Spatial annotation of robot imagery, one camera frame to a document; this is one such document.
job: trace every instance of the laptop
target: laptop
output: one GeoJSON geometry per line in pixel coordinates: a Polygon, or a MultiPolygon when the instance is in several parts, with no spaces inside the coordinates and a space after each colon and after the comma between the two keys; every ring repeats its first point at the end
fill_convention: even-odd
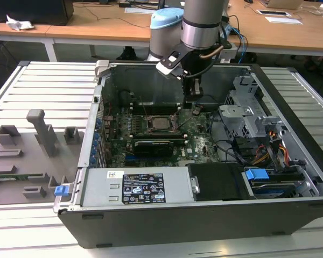
{"type": "Polygon", "coordinates": [[[261,0],[261,3],[268,8],[298,9],[304,0],[261,0]]]}

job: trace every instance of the metal slotted platform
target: metal slotted platform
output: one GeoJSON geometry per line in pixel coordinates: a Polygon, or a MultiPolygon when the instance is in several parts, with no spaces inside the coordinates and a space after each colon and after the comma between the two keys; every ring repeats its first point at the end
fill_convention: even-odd
{"type": "Polygon", "coordinates": [[[35,132],[26,120],[30,109],[44,109],[56,132],[66,126],[85,131],[93,97],[94,63],[31,62],[18,66],[0,90],[0,126],[35,132]]]}
{"type": "MultiPolygon", "coordinates": [[[[263,71],[323,149],[323,99],[299,73],[292,73],[287,68],[263,68],[263,71]]],[[[269,100],[266,97],[263,100],[276,115],[269,100]]]]}
{"type": "MultiPolygon", "coordinates": [[[[34,132],[25,120],[34,108],[45,110],[45,120],[55,131],[72,125],[85,130],[95,86],[93,71],[94,63],[31,62],[18,67],[0,90],[0,125],[34,132]]],[[[323,126],[315,124],[323,120],[323,100],[297,74],[281,68],[264,71],[323,148],[323,126]]],[[[0,257],[53,256],[323,258],[323,218],[288,236],[82,249],[53,213],[51,203],[0,207],[0,257]]]]}

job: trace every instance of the tissue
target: tissue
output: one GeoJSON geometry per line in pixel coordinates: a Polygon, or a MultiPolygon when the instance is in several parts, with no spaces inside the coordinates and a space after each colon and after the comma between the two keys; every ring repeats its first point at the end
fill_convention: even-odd
{"type": "Polygon", "coordinates": [[[34,28],[32,26],[31,22],[29,21],[18,21],[10,18],[8,15],[6,15],[7,21],[6,24],[13,30],[20,31],[20,30],[28,30],[30,28],[34,28]]]}

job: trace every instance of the power supply label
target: power supply label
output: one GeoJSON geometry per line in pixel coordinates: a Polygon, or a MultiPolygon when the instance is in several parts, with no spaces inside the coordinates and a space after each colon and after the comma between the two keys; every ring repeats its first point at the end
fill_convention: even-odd
{"type": "Polygon", "coordinates": [[[123,175],[123,204],[164,202],[166,199],[163,174],[123,175]]]}

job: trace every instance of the desk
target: desk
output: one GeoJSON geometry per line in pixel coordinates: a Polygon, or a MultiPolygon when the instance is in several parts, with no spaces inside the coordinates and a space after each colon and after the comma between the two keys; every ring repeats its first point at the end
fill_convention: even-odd
{"type": "Polygon", "coordinates": [[[56,62],[54,44],[83,44],[106,46],[148,47],[150,41],[151,15],[125,13],[124,8],[115,6],[76,7],[67,26],[35,25],[35,29],[15,31],[5,23],[0,23],[0,39],[3,41],[23,41],[43,43],[50,61],[56,62]],[[97,18],[112,18],[97,21],[97,18]]]}
{"type": "MultiPolygon", "coordinates": [[[[303,25],[270,23],[265,18],[266,16],[258,15],[250,8],[244,8],[247,5],[245,1],[230,0],[230,3],[232,7],[228,10],[228,13],[238,16],[241,32],[249,41],[248,52],[323,56],[322,16],[302,11],[298,15],[300,15],[303,25]]],[[[318,8],[320,3],[304,2],[303,6],[318,8]]],[[[299,16],[293,14],[300,9],[266,8],[258,0],[254,0],[254,4],[250,7],[254,10],[282,10],[291,14],[291,18],[300,19],[299,16]]],[[[230,22],[237,27],[237,21],[234,17],[230,22]]],[[[237,36],[230,36],[229,40],[239,45],[237,36]]]]}
{"type": "MultiPolygon", "coordinates": [[[[317,55],[323,56],[323,17],[308,12],[300,12],[303,25],[276,24],[258,15],[243,0],[230,0],[230,15],[237,15],[242,33],[249,40],[248,51],[256,53],[317,55]]],[[[84,44],[108,46],[148,47],[150,40],[151,15],[125,13],[124,8],[87,7],[74,4],[74,15],[67,26],[36,25],[30,31],[14,31],[6,24],[0,24],[0,39],[6,41],[41,42],[45,45],[50,61],[57,61],[54,44],[84,44]],[[141,27],[133,26],[121,18],[141,27]]],[[[319,3],[306,2],[304,6],[319,6],[319,3]]],[[[251,7],[266,9],[258,0],[251,7]]],[[[285,10],[294,13],[296,10],[285,10]]],[[[236,26],[235,18],[231,19],[236,26]]],[[[237,36],[229,39],[238,45],[237,36]]]]}

